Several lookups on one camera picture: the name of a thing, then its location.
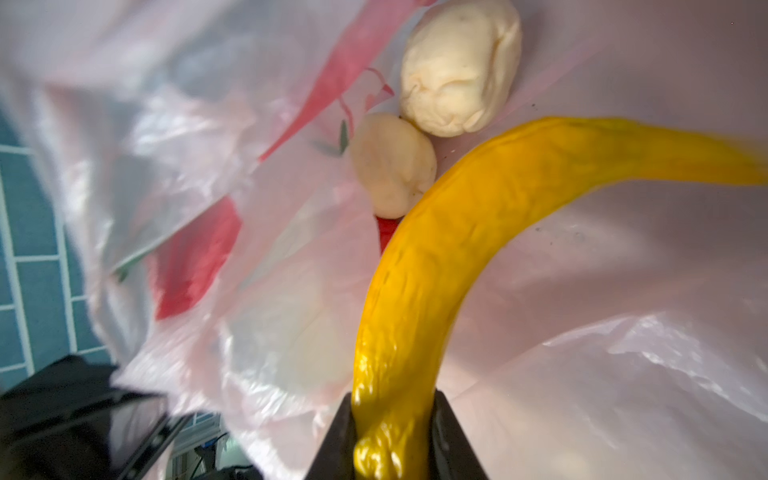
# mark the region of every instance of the white grout line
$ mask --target white grout line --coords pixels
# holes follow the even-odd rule
[[[0,373],[13,372],[14,370],[21,370],[26,367],[24,363],[17,363],[16,365],[0,366]]]
[[[100,352],[101,350],[106,350],[106,346],[95,346],[92,349],[84,349],[84,350],[78,350],[78,355],[85,355],[86,353],[93,353],[93,352]]]
[[[69,262],[67,260],[67,246],[65,242],[64,222],[61,216],[54,214],[56,225],[56,249],[58,250],[58,269],[61,273],[61,289],[64,292],[64,318],[67,322],[67,338],[69,339],[69,353],[78,351],[78,334],[74,331],[74,314],[72,313],[72,291],[69,285]]]
[[[31,155],[32,150],[27,147],[16,147],[15,145],[0,145],[0,154]]]
[[[59,255],[17,255],[14,260],[18,263],[55,262],[59,257]]]
[[[22,285],[18,282],[18,268],[13,260],[13,239],[11,238],[11,224],[8,222],[8,208],[5,206],[5,188],[2,184],[2,170],[0,170],[0,238],[3,243],[3,256],[5,257],[5,270],[8,272],[8,282],[11,284],[11,297],[16,309],[16,327],[19,339],[22,341],[22,353],[27,367],[27,375],[35,373],[35,361],[32,358],[32,346],[29,341],[29,329],[27,328],[27,316],[24,312],[24,299],[22,298]]]

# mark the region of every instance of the blue tile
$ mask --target blue tile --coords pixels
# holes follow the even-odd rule
[[[80,259],[69,243],[69,238],[67,238],[67,266],[69,267],[69,290],[73,296],[83,295],[83,271],[80,268]]]
[[[53,210],[27,157],[0,154],[14,255],[56,254]]]
[[[78,350],[92,349],[101,346],[88,321],[88,307],[85,300],[72,302],[72,316],[74,317],[74,334],[78,339]]]
[[[22,342],[18,338],[16,314],[13,310],[0,312],[0,366],[24,362]]]
[[[18,264],[35,370],[69,354],[58,262]]]
[[[18,141],[18,135],[0,112],[0,145],[21,145]]]
[[[112,359],[109,358],[109,352],[106,349],[97,352],[83,353],[81,356],[86,362],[94,365],[111,365]]]
[[[5,248],[0,242],[0,305],[13,303],[11,296],[11,284],[8,282],[8,271],[5,269]]]
[[[18,369],[0,373],[0,390],[8,391],[27,379],[27,370]]]

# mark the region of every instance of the black object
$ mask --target black object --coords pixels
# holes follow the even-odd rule
[[[353,450],[357,440],[347,393],[333,417],[305,480],[354,480]],[[435,392],[429,428],[431,480],[488,480],[445,395]]]
[[[114,366],[67,356],[0,396],[0,478],[12,468],[48,480],[138,480],[192,415],[163,417],[125,465],[112,465],[110,411],[155,395],[112,388]]]

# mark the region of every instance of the dough ball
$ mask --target dough ball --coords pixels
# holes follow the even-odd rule
[[[381,218],[407,214],[435,183],[437,159],[429,139],[392,114],[363,118],[349,144],[360,183]]]
[[[449,0],[416,25],[402,59],[403,115],[438,137],[478,131],[509,96],[522,47],[509,0]]]

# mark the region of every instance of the plastic bag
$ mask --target plastic bag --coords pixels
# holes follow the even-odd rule
[[[6,2],[3,100],[81,254],[114,381],[166,392],[172,412],[221,411],[267,478],[302,478],[349,388],[379,254],[337,152],[364,111],[396,109],[418,2],[182,3],[84,0],[64,13],[93,25],[73,32],[31,15],[49,2]],[[508,105],[477,134],[437,140],[442,171],[547,114],[766,141],[768,6],[515,5],[524,53]],[[623,184],[500,252],[439,379],[488,474],[764,478],[766,200]]]

